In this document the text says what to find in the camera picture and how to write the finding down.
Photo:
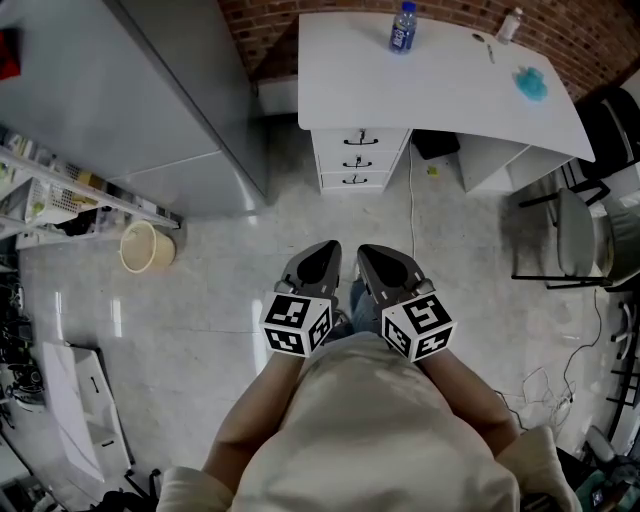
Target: floor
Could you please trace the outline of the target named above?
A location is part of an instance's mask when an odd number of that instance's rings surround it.
[[[179,254],[164,274],[128,274],[114,242],[20,255],[37,342],[102,349],[139,475],[202,464],[220,422],[267,360],[257,334],[261,300],[291,255],[339,240],[339,295],[346,308],[360,244],[412,252],[406,152],[388,189],[373,197],[320,196],[311,140],[295,121],[274,123],[270,158],[272,205],[255,216],[186,223],[172,233]],[[612,412],[604,398],[614,385],[609,370],[616,348],[607,340],[609,325],[619,322],[617,300],[596,296],[603,335],[571,363],[571,409],[550,419],[549,407],[527,405],[523,380],[541,366],[553,393],[566,394],[562,371],[569,355],[598,331],[594,292],[548,292],[541,283],[510,279],[514,265],[520,272],[557,265],[544,206],[519,210],[517,198],[465,196],[455,158],[429,162],[438,176],[427,174],[417,154],[413,163],[416,260],[459,322],[451,349],[505,393],[525,426],[551,421],[558,444],[579,449],[588,426],[606,427]],[[545,379],[538,371],[527,381],[529,401],[542,398]],[[17,430],[8,433],[13,444],[70,510],[126,487],[72,467],[49,413],[15,410],[15,421]]]

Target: white desk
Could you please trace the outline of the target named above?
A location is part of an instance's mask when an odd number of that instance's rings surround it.
[[[360,12],[300,16],[298,122],[312,131],[323,191],[381,191],[412,129],[460,134],[468,192],[513,192],[572,157],[594,160],[573,103],[546,57],[427,19],[418,21],[411,52],[395,55],[387,46],[392,19]],[[513,75],[521,66],[544,74],[549,95],[542,102],[517,89]],[[378,142],[353,145],[362,129],[364,142]],[[360,164],[351,167],[358,156]],[[359,175],[355,184],[338,177],[345,171]]]

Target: electric cord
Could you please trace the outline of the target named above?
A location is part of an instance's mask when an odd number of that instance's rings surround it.
[[[416,259],[416,231],[413,225],[413,216],[414,216],[414,205],[415,201],[413,198],[413,155],[411,154],[411,144],[413,142],[413,133],[411,137],[409,137],[409,193],[411,194],[411,257]]]
[[[526,405],[530,405],[530,404],[534,404],[534,403],[540,403],[540,404],[543,404],[545,407],[550,408],[551,412],[549,414],[548,423],[553,427],[553,429],[555,431],[556,438],[557,438],[557,436],[560,435],[560,432],[562,431],[562,427],[566,423],[567,419],[569,418],[569,414],[571,413],[571,407],[572,407],[572,404],[573,404],[573,399],[574,399],[575,391],[576,391],[576,382],[575,381],[569,381],[567,379],[567,372],[568,372],[569,367],[571,365],[571,361],[573,360],[573,357],[580,350],[582,350],[584,348],[592,348],[592,347],[594,347],[595,344],[598,343],[598,341],[600,340],[600,336],[602,334],[602,316],[600,314],[600,311],[598,310],[598,304],[597,304],[597,301],[596,301],[596,292],[597,292],[597,290],[594,290],[593,304],[594,304],[594,308],[596,310],[596,314],[598,316],[598,323],[599,323],[598,335],[596,336],[595,340],[592,343],[586,343],[584,345],[581,345],[576,350],[574,350],[572,352],[572,354],[569,356],[569,359],[567,360],[567,364],[566,364],[566,366],[564,368],[564,371],[562,373],[562,377],[563,377],[564,383],[566,385],[566,389],[564,390],[562,395],[556,396],[554,394],[554,392],[553,392],[553,390],[551,389],[551,386],[550,386],[549,374],[547,373],[546,369],[543,366],[533,370],[522,381],[522,394],[521,395],[503,393],[502,391],[498,391],[497,389],[494,389],[494,391],[498,395],[501,396],[501,398],[504,401],[505,406],[507,407],[507,409],[512,414],[514,414],[516,416],[516,418],[518,420],[518,425],[520,426],[520,428],[522,430],[527,431],[527,430],[529,430],[529,428],[524,426],[520,414],[509,406],[509,403],[507,402],[507,399],[506,399],[507,396],[511,396],[511,397],[514,397],[514,398],[521,399],[521,400],[524,401],[524,403]],[[542,372],[544,374],[545,379],[546,379],[546,388],[547,389],[545,390],[545,392],[542,395],[541,399],[539,399],[539,400],[530,400],[527,397],[527,393],[526,393],[526,383],[530,378],[532,378],[538,372]]]
[[[602,316],[600,315],[600,311],[598,310],[598,302],[596,301],[596,292],[598,289],[593,290],[593,307],[596,310],[596,315],[598,315],[598,335],[593,343],[587,343],[585,345],[580,345],[577,349],[573,351],[573,353],[569,356],[569,360],[567,361],[567,365],[564,367],[564,372],[562,372],[562,378],[564,379],[564,383],[567,385],[567,389],[569,390],[569,402],[573,403],[573,393],[571,393],[571,386],[569,385],[569,381],[567,380],[567,371],[569,370],[569,365],[571,365],[571,360],[573,356],[575,356],[578,352],[580,352],[583,348],[591,348],[594,347],[596,343],[600,340],[600,335],[602,334]]]
[[[503,393],[501,393],[500,391],[495,390],[495,389],[494,389],[494,391],[495,391],[496,393],[498,393],[498,394],[502,397],[502,401],[504,402],[505,407],[506,407],[506,408],[507,408],[507,409],[508,409],[512,414],[515,414],[515,415],[516,415],[516,418],[518,419],[518,425],[520,425],[520,428],[521,428],[522,430],[524,430],[525,432],[527,432],[529,429],[528,429],[527,427],[525,427],[525,426],[522,424],[522,418],[520,417],[520,414],[518,414],[518,411],[514,411],[511,407],[509,407],[509,404],[507,403],[507,399],[504,397],[504,394],[503,394]]]

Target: water bottle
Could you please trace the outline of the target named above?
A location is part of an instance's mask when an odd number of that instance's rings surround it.
[[[392,52],[407,53],[411,50],[417,24],[416,4],[402,2],[402,12],[399,12],[393,18],[393,28],[391,29],[391,39],[389,40],[389,48]]]
[[[508,44],[513,39],[520,23],[522,23],[522,9],[520,7],[516,7],[505,18],[498,34],[496,35],[496,39],[502,44]]]

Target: white box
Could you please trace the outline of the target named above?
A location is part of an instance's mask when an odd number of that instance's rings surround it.
[[[332,327],[330,300],[267,292],[260,330],[271,350],[309,357]]]
[[[456,325],[435,292],[382,310],[382,337],[412,362],[445,348]]]

